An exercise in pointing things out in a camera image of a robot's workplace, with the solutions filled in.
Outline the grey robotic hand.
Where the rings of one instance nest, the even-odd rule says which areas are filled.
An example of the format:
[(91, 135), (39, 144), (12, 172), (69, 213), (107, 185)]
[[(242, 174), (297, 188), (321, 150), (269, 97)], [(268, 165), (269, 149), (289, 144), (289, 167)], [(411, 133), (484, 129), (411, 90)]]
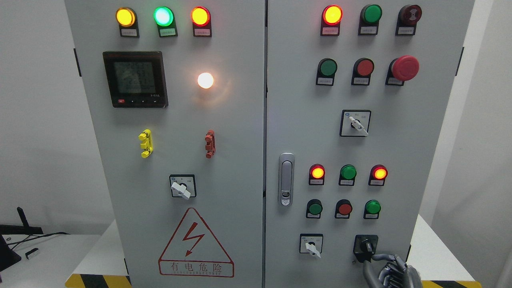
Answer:
[(386, 260), (386, 265), (376, 274), (369, 260), (363, 262), (363, 275), (370, 288), (422, 288), (418, 271), (398, 255), (376, 254), (372, 260)]

